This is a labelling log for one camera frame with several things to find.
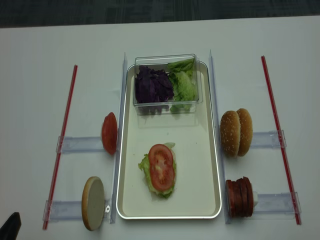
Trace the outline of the upper tomato slice on tray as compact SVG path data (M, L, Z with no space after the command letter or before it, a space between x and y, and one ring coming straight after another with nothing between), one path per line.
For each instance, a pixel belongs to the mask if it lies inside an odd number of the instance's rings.
M161 168L173 166L173 154L171 150L164 144L155 144L148 153L149 163L157 165Z

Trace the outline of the lettuce leaf on tray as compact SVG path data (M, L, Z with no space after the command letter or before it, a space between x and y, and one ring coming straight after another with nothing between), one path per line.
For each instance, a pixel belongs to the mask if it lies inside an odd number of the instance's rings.
M145 184L148 187L148 190L157 195L160 198L165 198L168 199L172 193L174 192L175 184L176 184L176 176L174 177L172 186L166 190L166 191L158 191L154 188L151 180L151 175L150 175L150 163L149 163L149 156L148 154L144 154L143 159L141 162L138 164L138 168L143 171L144 173L144 178L145 178Z

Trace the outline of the lower tomato slice on tray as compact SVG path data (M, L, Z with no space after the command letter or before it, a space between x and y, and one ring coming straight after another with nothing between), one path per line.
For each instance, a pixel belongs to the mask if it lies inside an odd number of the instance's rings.
M157 191L167 191L174 185L175 171L172 165L151 164L149 171L151 183Z

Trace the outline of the green lettuce in container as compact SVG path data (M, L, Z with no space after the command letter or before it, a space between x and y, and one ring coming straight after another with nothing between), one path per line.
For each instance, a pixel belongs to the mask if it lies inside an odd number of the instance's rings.
M195 58L167 64L168 78L173 86L174 102L191 102L196 100L197 87L193 78Z

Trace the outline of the shredded purple cabbage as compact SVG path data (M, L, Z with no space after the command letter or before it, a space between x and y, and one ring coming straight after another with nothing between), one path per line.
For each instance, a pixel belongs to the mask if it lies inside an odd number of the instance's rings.
M173 85L163 70L139 66L135 77L135 99L138 104L163 103L174 97Z

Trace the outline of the plain bun behind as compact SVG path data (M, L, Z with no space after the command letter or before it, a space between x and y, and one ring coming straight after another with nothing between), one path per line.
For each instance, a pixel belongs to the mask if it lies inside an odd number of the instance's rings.
M250 149L253 139L253 122L249 111L245 108L240 108L237 111L240 122L240 142L238 156L243 157Z

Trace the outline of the upper left clear holder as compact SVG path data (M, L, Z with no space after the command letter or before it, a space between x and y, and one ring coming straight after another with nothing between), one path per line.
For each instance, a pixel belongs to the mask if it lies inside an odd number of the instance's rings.
M59 136L56 153L67 154L67 153L96 153L103 152L104 147L101 138L98 136L89 137L70 137L70 136Z

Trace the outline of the upright bun bottom half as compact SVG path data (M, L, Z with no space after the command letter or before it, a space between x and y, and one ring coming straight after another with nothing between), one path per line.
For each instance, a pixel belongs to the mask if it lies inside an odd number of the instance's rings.
M89 231L97 230L103 220L105 209L104 186L97 176L90 177L82 192L81 215L84 226Z

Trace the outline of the upper right clear holder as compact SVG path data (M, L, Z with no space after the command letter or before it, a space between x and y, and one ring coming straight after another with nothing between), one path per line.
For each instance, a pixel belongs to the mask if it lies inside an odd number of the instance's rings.
M283 130L272 130L268 132L254 132L251 148L286 148L287 143Z

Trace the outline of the white stopper block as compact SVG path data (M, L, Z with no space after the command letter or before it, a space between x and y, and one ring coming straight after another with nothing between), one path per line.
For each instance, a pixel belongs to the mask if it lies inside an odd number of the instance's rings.
M253 191L252 195L253 195L253 207L255 207L259 202L258 193L256 191Z

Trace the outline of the lower left clear holder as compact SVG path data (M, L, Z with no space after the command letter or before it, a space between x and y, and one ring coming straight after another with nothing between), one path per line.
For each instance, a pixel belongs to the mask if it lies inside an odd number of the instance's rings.
M115 218L112 215L112 201L105 200L103 219L113 224ZM43 212L43 222L82 220L81 201L47 200Z

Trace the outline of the lower right clear holder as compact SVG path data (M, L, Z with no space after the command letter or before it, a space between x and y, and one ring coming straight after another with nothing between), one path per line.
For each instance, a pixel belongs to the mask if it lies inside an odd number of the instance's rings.
M285 193L257 193L258 204L253 207L254 215L262 214L285 214L294 215L294 207L292 203L292 196L290 192ZM300 202L298 194L296 194L298 200L299 212L301 213Z

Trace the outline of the right red strip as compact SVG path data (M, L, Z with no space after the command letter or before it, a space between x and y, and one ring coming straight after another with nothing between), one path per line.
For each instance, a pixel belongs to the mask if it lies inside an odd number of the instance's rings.
M292 200L292 204L293 204L294 217L295 217L296 224L301 225L302 224L301 214L299 212L298 198L296 197L296 191L294 188L292 175L291 175L291 171L290 171L290 166L289 166L289 162L288 162L285 137L284 137L281 125L280 125L280 120L278 117L278 112L277 112L276 102L275 102L273 89L272 89L272 85L271 85L268 66L267 66L266 58L264 55L261 56L261 63L262 63L263 71L264 71L265 81L266 81L266 85L267 85L267 89L268 89L269 99L270 99L273 117L274 117L274 121L275 121L275 126L276 126L276 130L277 130L277 134L278 134L278 140L279 140L279 143L281 146L281 154L282 154L286 179L287 179L287 183L288 183L288 187L289 187L289 192L290 192L291 200Z

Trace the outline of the black object bottom left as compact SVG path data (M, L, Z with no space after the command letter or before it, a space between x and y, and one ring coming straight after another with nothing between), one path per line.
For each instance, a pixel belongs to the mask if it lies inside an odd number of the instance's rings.
M0 228L0 240L16 240L22 222L19 212L14 212Z

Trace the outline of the clear long rail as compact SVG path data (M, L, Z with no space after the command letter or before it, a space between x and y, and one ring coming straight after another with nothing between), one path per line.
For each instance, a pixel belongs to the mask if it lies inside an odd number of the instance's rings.
M117 152L114 161L113 171L113 184L112 184L112 195L111 195L111 210L109 213L109 223L114 224L116 222L117 213L117 191L119 183L119 172L121 163L121 149L123 140L123 125L125 116L125 103L126 103L126 87L127 87L127 66L128 60L127 55L124 53L123 65L122 65L122 83L120 91L120 104L119 104L119 117L118 117L118 133L117 133Z
M232 218L230 217L230 214L229 214L228 196L226 192L225 166L224 166L223 150L221 148L220 118L219 118L219 109L218 109L218 100L217 100L215 66L214 66L212 50L209 51L208 60L209 60L209 65L208 65L209 78L210 78L209 86L210 86L210 97L211 97L211 107L212 107L212 117L213 117L213 130L214 130L214 136L215 136L215 149L216 149L217 161L218 161L221 200L223 204L224 221L226 225L229 225L232 223Z

